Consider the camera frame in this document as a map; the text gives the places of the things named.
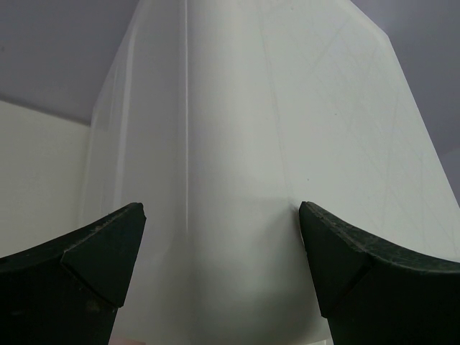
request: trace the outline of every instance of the white wall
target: white wall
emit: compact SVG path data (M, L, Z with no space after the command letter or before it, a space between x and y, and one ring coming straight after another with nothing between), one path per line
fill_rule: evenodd
M88 133L0 102L0 257L76 229Z
M460 203L460 147L441 156L441 163L451 183L452 191Z

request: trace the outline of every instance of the white plastic bin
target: white plastic bin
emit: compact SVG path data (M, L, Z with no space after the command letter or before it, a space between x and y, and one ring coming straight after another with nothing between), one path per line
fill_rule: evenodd
M348 0L141 1L94 109L81 223L147 214L114 333L329 338L301 201L458 257L460 211L387 36Z

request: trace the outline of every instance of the white container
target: white container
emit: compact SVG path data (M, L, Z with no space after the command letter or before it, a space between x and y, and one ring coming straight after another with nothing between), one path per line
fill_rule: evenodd
M94 110L81 222L147 225L115 334L309 344L297 209L456 259L460 210L386 35L347 0L141 1Z

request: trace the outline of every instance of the gray ceiling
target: gray ceiling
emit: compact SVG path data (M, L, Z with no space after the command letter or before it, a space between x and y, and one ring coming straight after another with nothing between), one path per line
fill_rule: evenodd
M0 99L89 122L138 0L0 0Z
M460 147L460 1L352 1L390 37L438 155Z

